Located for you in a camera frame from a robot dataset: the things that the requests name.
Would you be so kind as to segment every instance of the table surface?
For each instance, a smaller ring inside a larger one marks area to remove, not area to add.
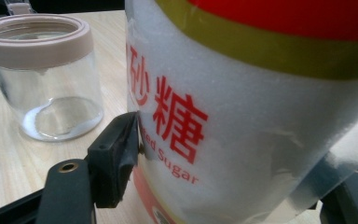
[[[103,93],[104,117],[91,132],[60,143],[35,141],[25,136],[14,122],[0,92],[0,207],[42,189],[48,169],[69,159],[83,159],[88,146],[116,116],[126,112],[127,79],[124,11],[71,14],[87,21],[94,37],[94,49]],[[98,223],[146,223],[145,210],[133,182],[116,209],[98,209]],[[307,211],[290,223],[318,224],[318,211]]]

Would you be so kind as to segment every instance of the table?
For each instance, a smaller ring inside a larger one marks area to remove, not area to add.
[[[124,11],[71,14],[87,21],[94,37],[103,93],[104,117],[91,132],[60,143],[39,142],[20,132],[0,93],[0,207],[42,189],[48,169],[69,159],[83,159],[88,146],[116,116],[126,112],[127,78]],[[98,223],[146,223],[145,209],[129,182],[116,209],[98,209]],[[290,223],[318,224],[319,211],[307,211]]]

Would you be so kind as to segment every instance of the jar lid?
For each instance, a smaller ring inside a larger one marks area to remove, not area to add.
[[[48,68],[92,52],[90,26],[77,18],[27,14],[0,18],[0,66]]]

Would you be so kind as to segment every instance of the red band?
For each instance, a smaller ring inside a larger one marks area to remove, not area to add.
[[[187,0],[214,15],[289,35],[358,40],[356,0]]]

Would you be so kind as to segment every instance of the clear jar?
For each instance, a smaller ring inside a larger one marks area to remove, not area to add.
[[[0,90],[21,129],[60,141],[103,117],[89,25],[58,15],[0,19]]]

